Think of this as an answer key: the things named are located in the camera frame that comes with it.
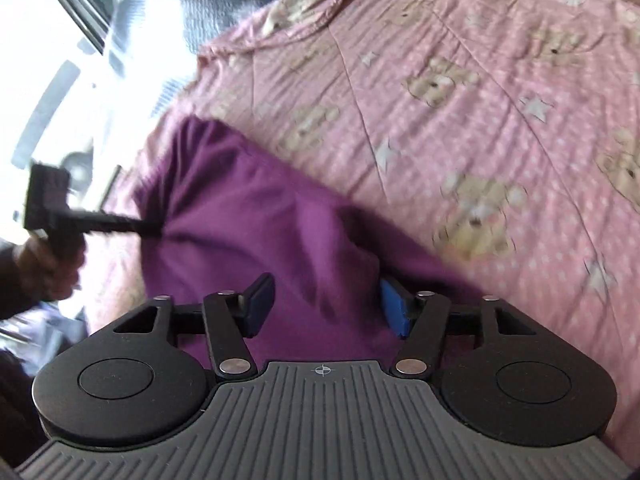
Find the person's left hand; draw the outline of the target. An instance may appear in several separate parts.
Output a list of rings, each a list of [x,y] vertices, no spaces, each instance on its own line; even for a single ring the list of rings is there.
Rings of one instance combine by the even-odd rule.
[[[21,292],[31,304],[70,298],[79,283],[85,251],[86,244],[81,243],[73,257],[59,259],[47,238],[32,234],[13,251]]]

